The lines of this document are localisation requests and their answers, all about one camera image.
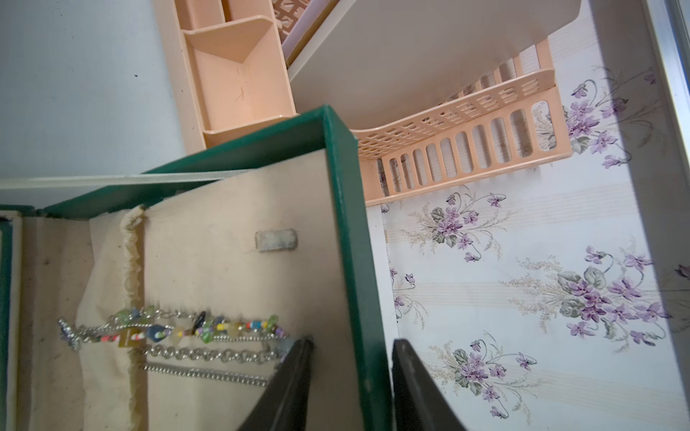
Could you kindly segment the green jewelry box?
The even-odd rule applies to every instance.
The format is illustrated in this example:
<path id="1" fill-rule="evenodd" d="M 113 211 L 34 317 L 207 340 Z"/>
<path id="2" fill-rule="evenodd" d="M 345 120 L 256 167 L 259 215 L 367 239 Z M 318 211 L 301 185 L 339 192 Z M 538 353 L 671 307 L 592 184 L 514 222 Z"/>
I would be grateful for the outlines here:
<path id="1" fill-rule="evenodd" d="M 237 430 L 303 338 L 307 430 L 391 429 L 357 141 L 329 107 L 1 206 L 2 429 Z"/>

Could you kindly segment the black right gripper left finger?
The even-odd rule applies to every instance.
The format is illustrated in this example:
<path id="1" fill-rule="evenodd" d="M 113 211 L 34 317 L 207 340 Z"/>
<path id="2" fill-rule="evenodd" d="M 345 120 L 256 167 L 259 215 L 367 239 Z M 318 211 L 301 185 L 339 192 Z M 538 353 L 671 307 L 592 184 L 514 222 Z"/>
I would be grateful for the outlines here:
<path id="1" fill-rule="evenodd" d="M 298 339 L 238 430 L 306 430 L 314 341 Z"/>

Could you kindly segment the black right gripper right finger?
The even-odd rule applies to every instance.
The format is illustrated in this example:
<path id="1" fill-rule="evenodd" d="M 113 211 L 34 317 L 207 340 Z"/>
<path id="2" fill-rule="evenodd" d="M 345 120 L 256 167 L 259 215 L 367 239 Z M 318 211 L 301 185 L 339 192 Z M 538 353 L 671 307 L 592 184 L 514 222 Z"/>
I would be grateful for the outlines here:
<path id="1" fill-rule="evenodd" d="M 466 431 L 407 339 L 393 345 L 395 427 L 414 431 Z"/>

